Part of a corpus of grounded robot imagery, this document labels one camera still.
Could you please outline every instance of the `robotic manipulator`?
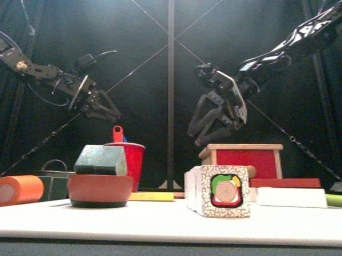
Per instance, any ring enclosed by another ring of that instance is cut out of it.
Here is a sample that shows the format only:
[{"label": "robotic manipulator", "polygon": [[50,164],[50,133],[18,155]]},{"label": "robotic manipulator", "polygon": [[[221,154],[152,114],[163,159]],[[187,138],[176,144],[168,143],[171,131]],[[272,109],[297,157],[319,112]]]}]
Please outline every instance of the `robotic manipulator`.
[{"label": "robotic manipulator", "polygon": [[0,60],[24,78],[33,78],[40,85],[49,86],[52,94],[54,91],[62,92],[68,96],[65,104],[68,110],[82,112],[88,118],[110,122],[120,117],[120,112],[106,93],[96,89],[96,82],[88,75],[78,75],[80,71],[96,63],[90,55],[77,60],[72,72],[64,72],[50,65],[37,65],[22,54],[13,40],[0,31]]},{"label": "robotic manipulator", "polygon": [[245,124],[244,100],[259,92],[276,72],[335,41],[340,22],[342,0],[300,24],[275,49],[243,61],[233,77],[227,76],[209,63],[195,68],[197,78],[212,89],[201,95],[188,124],[187,133],[191,137],[197,135],[197,146],[228,137]]},{"label": "robotic manipulator", "polygon": [[[244,100],[259,92],[259,88],[285,66],[300,61],[336,39],[336,26],[342,21],[342,0],[299,25],[285,41],[268,53],[241,62],[236,75],[227,76],[211,64],[195,68],[195,74],[211,88],[199,99],[188,125],[188,135],[197,135],[195,144],[208,144],[227,137],[247,122]],[[72,72],[57,67],[36,65],[22,54],[13,40],[0,31],[0,60],[24,78],[33,78],[41,85],[60,91],[70,98],[68,110],[77,110],[85,117],[114,122],[120,117],[106,93],[96,89],[88,75],[78,75],[96,61],[90,55],[78,59]]]}]

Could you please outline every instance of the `wooden crate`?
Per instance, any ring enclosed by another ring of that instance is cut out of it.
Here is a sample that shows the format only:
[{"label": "wooden crate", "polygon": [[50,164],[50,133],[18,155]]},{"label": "wooden crate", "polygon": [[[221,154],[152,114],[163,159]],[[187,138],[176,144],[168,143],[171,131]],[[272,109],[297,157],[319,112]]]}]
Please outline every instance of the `wooden crate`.
[{"label": "wooden crate", "polygon": [[255,178],[281,178],[280,144],[208,144],[199,153],[203,165],[251,165]]}]

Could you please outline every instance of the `red cup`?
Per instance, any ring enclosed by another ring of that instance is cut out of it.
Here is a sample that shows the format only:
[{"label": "red cup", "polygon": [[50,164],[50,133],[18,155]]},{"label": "red cup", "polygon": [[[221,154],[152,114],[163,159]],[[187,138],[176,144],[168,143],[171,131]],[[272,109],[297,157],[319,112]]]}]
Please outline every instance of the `red cup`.
[{"label": "red cup", "polygon": [[141,177],[144,146],[128,142],[113,142],[104,146],[122,146],[126,162],[126,176],[133,178],[132,192],[136,192]]}]

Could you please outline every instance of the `table surface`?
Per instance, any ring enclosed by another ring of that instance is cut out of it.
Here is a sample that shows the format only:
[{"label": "table surface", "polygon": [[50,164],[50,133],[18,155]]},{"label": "table surface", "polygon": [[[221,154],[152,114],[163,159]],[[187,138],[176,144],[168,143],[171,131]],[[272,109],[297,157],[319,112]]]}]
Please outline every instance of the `table surface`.
[{"label": "table surface", "polygon": [[342,208],[252,204],[249,218],[204,218],[173,202],[74,208],[69,200],[0,208],[0,237],[342,247]]}]

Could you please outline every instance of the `terracotta bowl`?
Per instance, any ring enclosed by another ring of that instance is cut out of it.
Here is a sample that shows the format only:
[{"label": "terracotta bowl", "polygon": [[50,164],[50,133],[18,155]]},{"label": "terracotta bowl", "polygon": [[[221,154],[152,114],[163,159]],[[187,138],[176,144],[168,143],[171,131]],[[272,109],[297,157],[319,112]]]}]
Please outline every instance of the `terracotta bowl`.
[{"label": "terracotta bowl", "polygon": [[70,204],[82,208],[122,207],[132,185],[129,176],[73,174],[68,178]]}]

